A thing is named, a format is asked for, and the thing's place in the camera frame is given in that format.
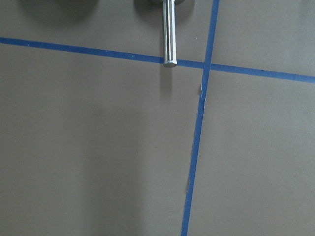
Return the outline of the metal ice scoop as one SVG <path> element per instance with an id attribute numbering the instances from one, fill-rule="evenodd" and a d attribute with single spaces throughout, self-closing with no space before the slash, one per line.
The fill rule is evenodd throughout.
<path id="1" fill-rule="evenodd" d="M 163 66 L 172 68 L 177 66 L 176 46 L 176 5 L 184 0 L 148 0 L 154 5 L 161 5 L 163 20 Z"/>

